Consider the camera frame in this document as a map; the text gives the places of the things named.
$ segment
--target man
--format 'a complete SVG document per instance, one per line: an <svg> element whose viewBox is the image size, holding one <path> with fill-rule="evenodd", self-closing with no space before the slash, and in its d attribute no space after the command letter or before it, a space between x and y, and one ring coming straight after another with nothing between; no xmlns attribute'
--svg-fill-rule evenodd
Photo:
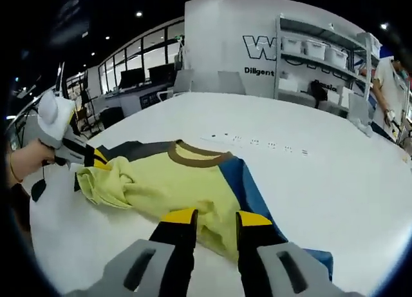
<svg viewBox="0 0 412 297"><path fill-rule="evenodd" d="M398 129L392 121L401 125L404 118L406 78L407 73L399 58L387 57L380 60L373 79L372 92L375 94L378 104L371 127L375 133L392 142L396 142L398 135Z"/></svg>

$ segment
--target white table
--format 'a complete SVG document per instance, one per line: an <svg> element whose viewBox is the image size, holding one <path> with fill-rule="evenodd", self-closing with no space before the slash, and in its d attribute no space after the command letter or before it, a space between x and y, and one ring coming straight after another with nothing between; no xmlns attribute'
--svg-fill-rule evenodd
<svg viewBox="0 0 412 297"><path fill-rule="evenodd" d="M225 137L233 135L246 143L230 146ZM333 282L345 291L371 294L405 249L412 228L405 153L347 120L271 99L189 93L124 119L90 144L174 139L244 158L282 232L301 247L330 251ZM30 203L36 257L61 293L89 287L110 259L156 227L135 211L93 206L73 192L73 181L67 168L50 168L46 191ZM242 295L237 267L197 245L188 296Z"/></svg>

